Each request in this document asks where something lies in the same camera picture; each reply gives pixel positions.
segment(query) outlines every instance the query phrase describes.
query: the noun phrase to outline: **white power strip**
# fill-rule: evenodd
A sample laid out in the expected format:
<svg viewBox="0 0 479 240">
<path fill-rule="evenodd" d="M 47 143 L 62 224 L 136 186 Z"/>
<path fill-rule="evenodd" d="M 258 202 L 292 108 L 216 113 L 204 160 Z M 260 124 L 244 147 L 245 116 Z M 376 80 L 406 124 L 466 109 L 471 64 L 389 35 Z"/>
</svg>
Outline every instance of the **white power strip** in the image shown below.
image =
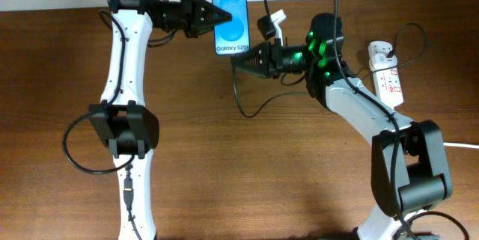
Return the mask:
<svg viewBox="0 0 479 240">
<path fill-rule="evenodd" d="M 388 42 L 375 41 L 369 44 L 369 68 L 372 72 L 397 65 L 397 58 L 387 58 L 392 50 Z M 403 89 L 399 81 L 397 68 L 379 71 L 373 74 L 376 95 L 390 108 L 394 108 L 404 102 Z"/>
</svg>

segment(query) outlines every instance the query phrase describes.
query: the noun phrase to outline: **cable connector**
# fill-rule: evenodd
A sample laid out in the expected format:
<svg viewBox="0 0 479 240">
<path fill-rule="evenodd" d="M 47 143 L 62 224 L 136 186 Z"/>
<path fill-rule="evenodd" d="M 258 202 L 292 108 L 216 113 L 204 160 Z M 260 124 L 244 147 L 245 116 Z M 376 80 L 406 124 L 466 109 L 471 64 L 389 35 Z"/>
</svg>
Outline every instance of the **cable connector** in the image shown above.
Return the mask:
<svg viewBox="0 0 479 240">
<path fill-rule="evenodd" d="M 257 21 L 257 28 L 260 30 L 266 41 L 276 35 L 275 25 L 268 16 L 264 16 Z"/>
<path fill-rule="evenodd" d="M 132 165 L 126 166 L 126 177 L 123 181 L 123 201 L 125 202 L 126 210 L 131 212 L 133 204 L 133 181 L 131 178 Z"/>
<path fill-rule="evenodd" d="M 128 221 L 132 222 L 135 219 L 135 216 L 132 214 L 131 211 L 128 211 Z"/>
<path fill-rule="evenodd" d="M 393 48 L 388 55 L 386 55 L 387 58 L 393 58 L 396 55 L 396 49 Z"/>
</svg>

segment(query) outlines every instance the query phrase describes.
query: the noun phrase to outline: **white plastic clip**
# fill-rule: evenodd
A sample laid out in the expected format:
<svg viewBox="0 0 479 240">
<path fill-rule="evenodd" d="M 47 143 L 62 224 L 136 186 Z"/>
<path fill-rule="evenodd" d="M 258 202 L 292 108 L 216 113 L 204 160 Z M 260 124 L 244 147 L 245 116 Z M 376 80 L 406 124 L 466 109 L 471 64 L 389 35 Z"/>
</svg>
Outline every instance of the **white plastic clip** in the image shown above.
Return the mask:
<svg viewBox="0 0 479 240">
<path fill-rule="evenodd" d="M 271 15 L 271 22 L 275 26 L 276 29 L 276 36 L 275 38 L 279 38 L 281 40 L 281 45 L 283 46 L 283 31 L 279 27 L 279 24 L 286 19 L 286 15 L 284 11 L 281 9 L 280 11 Z"/>
</svg>

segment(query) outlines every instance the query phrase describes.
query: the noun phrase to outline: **black bracket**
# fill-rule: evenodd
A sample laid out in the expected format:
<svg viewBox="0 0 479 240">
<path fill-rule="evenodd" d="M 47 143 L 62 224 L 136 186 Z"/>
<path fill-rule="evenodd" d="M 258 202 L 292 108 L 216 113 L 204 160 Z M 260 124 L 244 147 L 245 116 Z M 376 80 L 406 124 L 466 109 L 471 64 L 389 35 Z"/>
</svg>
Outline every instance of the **black bracket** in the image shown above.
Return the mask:
<svg viewBox="0 0 479 240">
<path fill-rule="evenodd" d="M 104 105 L 90 105 L 98 110 Z M 159 122 L 144 106 L 130 101 L 128 105 L 111 105 L 90 117 L 98 137 L 116 159 L 119 155 L 137 155 L 143 159 L 158 145 Z"/>
<path fill-rule="evenodd" d="M 183 30 L 186 37 L 198 38 L 212 31 L 216 25 L 231 21 L 230 13 L 206 0 L 107 0 L 113 13 L 119 10 L 137 10 L 147 13 L 154 28 L 163 31 Z"/>
<path fill-rule="evenodd" d="M 400 133 L 396 161 L 394 192 L 403 215 L 419 209 L 431 210 L 452 195 L 441 130 L 431 120 L 411 124 Z M 373 137 L 372 146 L 371 187 L 378 206 L 389 217 L 396 216 L 390 175 L 394 139 L 393 132 L 384 131 Z M 418 156 L 418 162 L 406 166 L 406 151 Z"/>
</svg>

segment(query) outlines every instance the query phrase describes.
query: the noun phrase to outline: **phone screen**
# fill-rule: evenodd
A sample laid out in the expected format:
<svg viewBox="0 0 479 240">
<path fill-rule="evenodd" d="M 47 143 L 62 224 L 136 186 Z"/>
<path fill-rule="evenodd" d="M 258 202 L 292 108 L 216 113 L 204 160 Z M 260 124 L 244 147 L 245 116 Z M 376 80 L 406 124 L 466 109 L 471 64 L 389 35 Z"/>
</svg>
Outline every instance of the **phone screen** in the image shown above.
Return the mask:
<svg viewBox="0 0 479 240">
<path fill-rule="evenodd" d="M 230 22 L 215 26 L 215 50 L 232 55 L 249 50 L 248 5 L 246 0 L 213 0 L 213 4 L 231 13 Z"/>
</svg>

